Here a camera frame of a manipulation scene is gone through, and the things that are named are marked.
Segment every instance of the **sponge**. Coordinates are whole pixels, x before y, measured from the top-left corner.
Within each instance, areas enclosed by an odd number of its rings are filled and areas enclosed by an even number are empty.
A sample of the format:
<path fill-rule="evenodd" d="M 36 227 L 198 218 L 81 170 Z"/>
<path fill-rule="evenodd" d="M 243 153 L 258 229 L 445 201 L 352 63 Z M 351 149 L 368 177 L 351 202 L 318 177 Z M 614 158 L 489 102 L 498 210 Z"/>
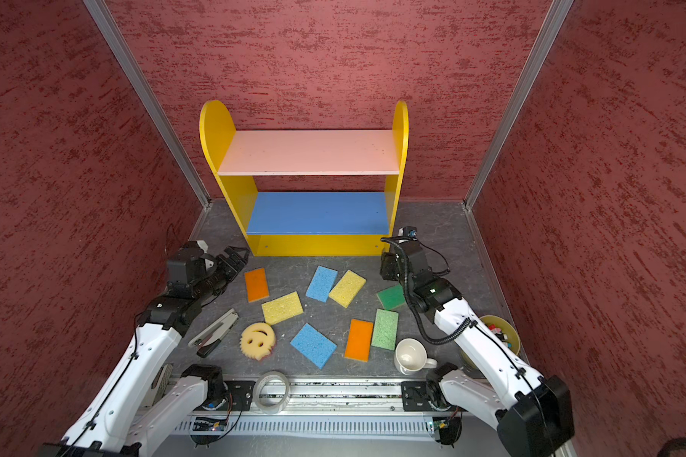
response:
<path fill-rule="evenodd" d="M 279 324 L 285 319 L 301 315 L 302 304 L 297 292 L 292 292 L 284 297 L 277 298 L 262 304 L 264 320 L 269 325 Z"/>
<path fill-rule="evenodd" d="M 267 287 L 267 274 L 264 268 L 247 271 L 244 274 L 247 282 L 247 299 L 249 303 L 269 297 L 269 287 Z"/>
<path fill-rule="evenodd" d="M 305 324 L 290 344 L 319 369 L 322 369 L 338 347 L 310 324 Z"/>
<path fill-rule="evenodd" d="M 318 265 L 310 286 L 307 288 L 307 292 L 305 292 L 305 296 L 325 303 L 328 301 L 328 294 L 330 289 L 333 288 L 336 276 L 338 276 L 337 271 Z"/>
<path fill-rule="evenodd" d="M 376 297 L 379 298 L 381 306 L 387 311 L 391 311 L 396 306 L 402 306 L 406 303 L 404 300 L 404 289 L 402 289 L 401 284 L 382 290 L 376 294 Z"/>
<path fill-rule="evenodd" d="M 242 354 L 260 361 L 272 353 L 272 347 L 276 342 L 272 327 L 265 323 L 256 323 L 241 332 L 239 346 Z"/>
<path fill-rule="evenodd" d="M 329 297 L 333 298 L 344 308 L 347 308 L 364 284 L 366 284 L 366 279 L 361 278 L 351 270 L 348 270 L 341 280 L 338 281 L 336 287 L 330 291 Z"/>
<path fill-rule="evenodd" d="M 396 345 L 397 326 L 399 326 L 399 313 L 377 309 L 371 345 L 393 351 Z"/>
<path fill-rule="evenodd" d="M 351 319 L 348 343 L 345 347 L 346 358 L 368 362 L 371 350 L 371 334 L 374 333 L 374 323 L 365 320 Z"/>

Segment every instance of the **white mug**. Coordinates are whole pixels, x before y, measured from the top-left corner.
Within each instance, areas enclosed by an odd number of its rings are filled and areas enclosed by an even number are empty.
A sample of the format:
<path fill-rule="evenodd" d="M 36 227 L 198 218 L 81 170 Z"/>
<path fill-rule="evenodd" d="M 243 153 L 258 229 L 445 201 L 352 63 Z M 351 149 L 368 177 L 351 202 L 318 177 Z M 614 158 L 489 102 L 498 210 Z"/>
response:
<path fill-rule="evenodd" d="M 393 364 L 402 374 L 416 374 L 422 368 L 434 368 L 437 361 L 427 358 L 424 345 L 412 338 L 406 338 L 396 345 L 393 352 Z"/>

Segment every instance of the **blue shelf board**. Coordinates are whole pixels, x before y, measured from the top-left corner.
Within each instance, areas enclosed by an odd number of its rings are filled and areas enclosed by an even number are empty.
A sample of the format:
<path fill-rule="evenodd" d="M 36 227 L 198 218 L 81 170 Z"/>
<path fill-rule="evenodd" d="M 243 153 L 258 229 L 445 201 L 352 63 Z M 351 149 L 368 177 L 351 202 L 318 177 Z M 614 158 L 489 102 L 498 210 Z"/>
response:
<path fill-rule="evenodd" d="M 383 192 L 259 192 L 248 235 L 388 235 Z"/>

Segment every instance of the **pink shelf board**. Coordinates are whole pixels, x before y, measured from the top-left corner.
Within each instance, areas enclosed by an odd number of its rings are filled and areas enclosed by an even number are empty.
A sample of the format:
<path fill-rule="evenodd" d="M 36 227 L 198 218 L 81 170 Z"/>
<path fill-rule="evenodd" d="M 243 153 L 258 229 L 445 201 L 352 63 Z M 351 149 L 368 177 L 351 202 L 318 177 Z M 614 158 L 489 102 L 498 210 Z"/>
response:
<path fill-rule="evenodd" d="M 242 130 L 220 176 L 397 175 L 390 130 Z"/>

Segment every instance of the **blue sponge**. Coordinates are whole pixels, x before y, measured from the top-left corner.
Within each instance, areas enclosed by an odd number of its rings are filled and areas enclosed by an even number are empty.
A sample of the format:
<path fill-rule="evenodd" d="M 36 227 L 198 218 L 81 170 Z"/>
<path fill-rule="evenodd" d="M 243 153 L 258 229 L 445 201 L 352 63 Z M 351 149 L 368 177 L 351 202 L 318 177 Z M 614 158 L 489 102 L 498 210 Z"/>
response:
<path fill-rule="evenodd" d="M 319 369 L 322 369 L 338 347 L 310 324 L 305 324 L 290 344 Z"/>
<path fill-rule="evenodd" d="M 328 294 L 333 288 L 333 283 L 336 281 L 338 272 L 326 267 L 317 266 L 315 276 L 312 277 L 310 286 L 305 292 L 305 296 L 311 297 L 315 300 L 325 303 L 328 300 Z"/>

